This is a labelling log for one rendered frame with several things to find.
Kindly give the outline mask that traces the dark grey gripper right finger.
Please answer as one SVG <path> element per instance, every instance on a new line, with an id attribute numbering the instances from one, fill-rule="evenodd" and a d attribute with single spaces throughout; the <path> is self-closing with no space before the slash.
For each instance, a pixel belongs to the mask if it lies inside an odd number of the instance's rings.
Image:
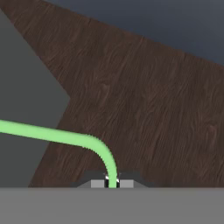
<path id="1" fill-rule="evenodd" d="M 145 188 L 154 186 L 152 182 L 144 180 L 137 171 L 120 172 L 118 182 L 121 188 Z"/>

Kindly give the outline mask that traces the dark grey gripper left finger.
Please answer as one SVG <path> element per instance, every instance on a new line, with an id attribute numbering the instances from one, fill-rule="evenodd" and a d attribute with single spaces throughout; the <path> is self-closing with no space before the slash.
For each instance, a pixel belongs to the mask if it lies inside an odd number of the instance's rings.
<path id="1" fill-rule="evenodd" d="M 77 181 L 71 183 L 75 188 L 104 188 L 106 174 L 102 171 L 86 171 Z"/>

